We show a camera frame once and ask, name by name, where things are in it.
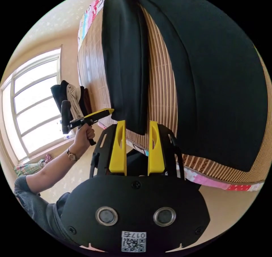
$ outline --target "gray sweater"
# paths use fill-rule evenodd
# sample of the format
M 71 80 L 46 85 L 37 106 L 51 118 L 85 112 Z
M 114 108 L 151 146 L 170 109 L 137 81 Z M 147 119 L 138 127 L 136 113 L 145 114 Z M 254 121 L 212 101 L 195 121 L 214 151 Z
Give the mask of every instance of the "gray sweater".
M 50 204 L 38 195 L 33 194 L 26 182 L 26 176 L 15 181 L 14 194 L 19 199 L 28 215 L 51 236 L 77 245 L 69 236 L 61 222 L 61 213 L 69 193 L 65 193 L 55 204 Z

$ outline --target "bamboo mat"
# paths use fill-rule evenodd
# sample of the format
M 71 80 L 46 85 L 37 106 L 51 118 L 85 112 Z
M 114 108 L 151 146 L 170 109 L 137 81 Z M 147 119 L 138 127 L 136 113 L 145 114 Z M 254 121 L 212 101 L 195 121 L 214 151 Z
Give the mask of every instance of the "bamboo mat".
M 169 54 L 162 35 L 145 9 L 150 47 L 150 83 L 148 88 L 148 123 L 157 121 L 177 134 L 177 93 Z M 82 85 L 88 88 L 93 111 L 110 108 L 101 43 L 103 10 L 93 21 L 78 53 L 78 69 Z M 183 154 L 183 164 L 205 176 L 229 183 L 251 184 L 264 181 L 272 161 L 272 84 L 266 66 L 260 57 L 268 89 L 268 118 L 259 154 L 250 172 L 242 172 L 215 161 Z M 106 126 L 115 124 L 111 117 L 101 122 Z M 148 148 L 148 134 L 141 136 L 129 130 L 126 137 L 133 143 Z

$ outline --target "wristwatch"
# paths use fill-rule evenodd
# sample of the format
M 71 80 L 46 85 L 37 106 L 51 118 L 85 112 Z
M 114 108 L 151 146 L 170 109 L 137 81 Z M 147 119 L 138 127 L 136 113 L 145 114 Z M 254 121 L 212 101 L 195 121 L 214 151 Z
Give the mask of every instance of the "wristwatch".
M 71 161 L 78 161 L 78 158 L 75 154 L 70 153 L 69 148 L 67 149 L 67 155 Z

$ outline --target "gray sleeve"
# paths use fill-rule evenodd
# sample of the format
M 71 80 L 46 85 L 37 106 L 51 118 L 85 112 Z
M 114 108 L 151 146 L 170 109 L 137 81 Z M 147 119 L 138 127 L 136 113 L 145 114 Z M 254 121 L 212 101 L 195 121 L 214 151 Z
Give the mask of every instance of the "gray sleeve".
M 33 194 L 28 187 L 26 176 L 20 176 L 16 179 L 14 194 L 28 215 L 44 231 L 53 237 L 71 242 L 61 226 L 56 204 L 48 203 L 40 196 Z

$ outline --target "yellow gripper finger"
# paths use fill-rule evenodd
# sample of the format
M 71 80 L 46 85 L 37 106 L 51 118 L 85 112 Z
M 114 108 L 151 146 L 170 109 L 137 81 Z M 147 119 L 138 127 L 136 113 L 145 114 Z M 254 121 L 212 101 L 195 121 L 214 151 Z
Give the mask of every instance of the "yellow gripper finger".
M 162 154 L 158 124 L 155 121 L 149 123 L 149 154 L 148 154 L 148 176 L 155 173 L 163 173 L 165 170 Z
M 126 122 L 118 121 L 112 147 L 109 170 L 111 173 L 127 175 Z

